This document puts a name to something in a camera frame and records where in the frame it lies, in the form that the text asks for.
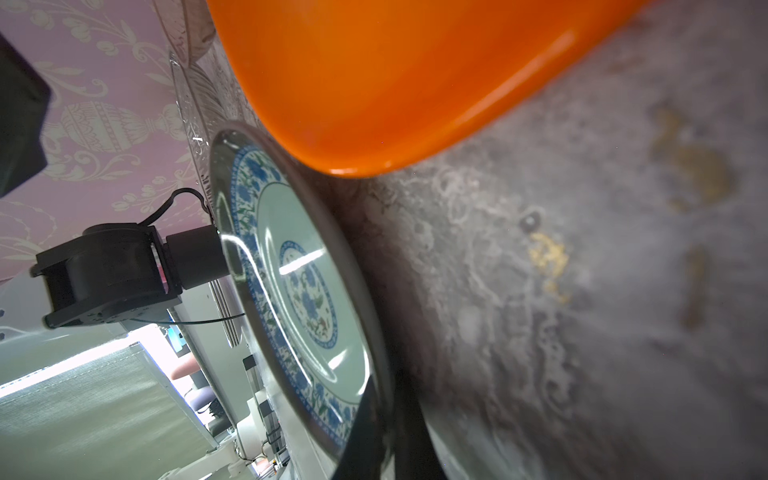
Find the floral wallpaper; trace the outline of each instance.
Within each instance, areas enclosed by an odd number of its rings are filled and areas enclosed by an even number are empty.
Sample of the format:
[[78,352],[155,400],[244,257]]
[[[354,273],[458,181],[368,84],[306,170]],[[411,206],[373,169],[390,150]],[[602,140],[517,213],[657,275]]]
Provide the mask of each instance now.
[[[141,221],[199,188],[151,0],[0,0],[0,31],[52,89],[48,167],[0,200],[0,283],[91,225]],[[156,226],[206,223],[181,195]]]

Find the marble surface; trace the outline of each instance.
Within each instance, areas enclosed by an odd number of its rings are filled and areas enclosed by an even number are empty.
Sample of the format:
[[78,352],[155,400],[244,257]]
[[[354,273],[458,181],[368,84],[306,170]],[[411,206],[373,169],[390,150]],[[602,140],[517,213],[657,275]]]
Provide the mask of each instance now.
[[768,478],[766,20],[657,2],[445,152],[306,172],[472,478]]

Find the blue and white floral plate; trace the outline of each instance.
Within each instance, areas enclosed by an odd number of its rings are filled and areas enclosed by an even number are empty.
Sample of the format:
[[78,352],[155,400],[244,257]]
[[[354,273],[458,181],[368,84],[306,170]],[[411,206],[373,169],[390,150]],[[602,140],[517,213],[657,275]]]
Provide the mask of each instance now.
[[384,416],[392,405],[379,321],[349,246],[290,157],[248,125],[219,132],[211,178],[224,252],[260,348],[338,459],[370,379]]

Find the thin black wire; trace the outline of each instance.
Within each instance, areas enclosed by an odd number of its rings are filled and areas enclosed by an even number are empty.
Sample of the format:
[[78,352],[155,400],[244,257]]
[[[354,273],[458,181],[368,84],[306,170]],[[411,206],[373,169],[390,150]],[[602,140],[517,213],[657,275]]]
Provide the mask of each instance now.
[[210,210],[208,210],[208,207],[205,205],[205,199],[203,198],[203,195],[198,192],[197,190],[193,188],[179,188],[173,191],[173,193],[170,194],[170,197],[168,197],[168,200],[163,202],[162,205],[157,209],[156,212],[151,214],[149,217],[142,220],[139,225],[144,225],[145,227],[150,226],[151,224],[155,223],[160,217],[163,216],[163,214],[170,208],[171,205],[174,204],[174,198],[178,194],[193,194],[195,197],[200,200],[200,206],[203,208],[203,211],[208,214],[210,217],[210,224],[214,225],[214,216],[211,214]]
[[201,320],[199,322],[155,322],[154,320],[142,320],[142,319],[129,319],[140,323],[156,323],[157,325],[203,325],[204,323],[216,323],[223,322],[224,320],[232,320],[245,315],[245,312],[238,313],[237,315],[225,316],[224,318],[213,320]]

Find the gray curtain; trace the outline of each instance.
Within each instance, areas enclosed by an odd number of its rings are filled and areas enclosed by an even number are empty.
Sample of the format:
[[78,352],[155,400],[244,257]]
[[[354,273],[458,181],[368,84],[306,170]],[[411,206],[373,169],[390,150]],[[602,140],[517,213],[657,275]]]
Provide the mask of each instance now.
[[123,349],[0,399],[2,477],[155,480],[204,455],[145,356]]

